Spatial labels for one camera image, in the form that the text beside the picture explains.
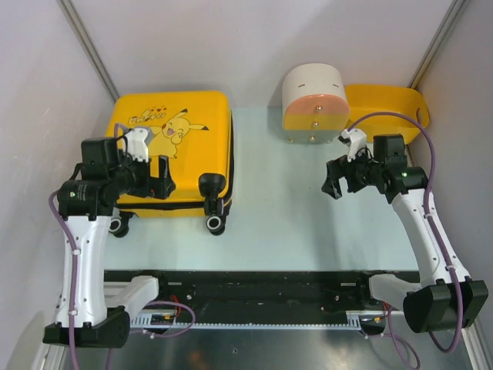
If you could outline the yellow Pikachu suitcase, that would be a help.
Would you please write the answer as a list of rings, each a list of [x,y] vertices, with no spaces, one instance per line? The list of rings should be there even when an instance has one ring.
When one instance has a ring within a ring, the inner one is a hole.
[[[214,236],[226,229],[233,195],[233,115],[223,92],[216,90],[150,92],[120,97],[107,135],[148,129],[151,174],[166,156],[174,191],[165,199],[124,195],[110,232],[125,237],[129,220],[138,217],[205,217]]]

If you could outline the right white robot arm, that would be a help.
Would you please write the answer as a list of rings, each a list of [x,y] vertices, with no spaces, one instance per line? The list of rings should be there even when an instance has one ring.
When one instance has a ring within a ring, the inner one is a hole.
[[[393,274],[375,274],[355,290],[356,302],[373,309],[382,301],[404,312],[415,333],[469,328],[488,298],[483,281],[475,281],[451,247],[426,194],[428,177],[419,166],[408,166],[402,135],[379,135],[369,150],[360,129],[344,130],[338,139],[348,152],[327,162],[322,191],[334,199],[342,196],[340,179],[356,193],[376,187],[399,216],[418,263],[419,282],[410,283]],[[434,235],[434,230],[441,233]]]

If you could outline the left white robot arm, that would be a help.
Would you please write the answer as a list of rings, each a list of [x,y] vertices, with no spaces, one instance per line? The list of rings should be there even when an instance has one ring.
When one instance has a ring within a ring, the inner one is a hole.
[[[149,303],[165,306],[170,289],[157,277],[134,277],[113,297],[104,292],[104,250],[117,200],[123,194],[165,199],[173,186],[168,160],[150,173],[148,141],[128,133],[82,142],[82,162],[54,192],[51,210],[65,236],[59,310],[43,342],[70,348],[121,348],[131,320]]]

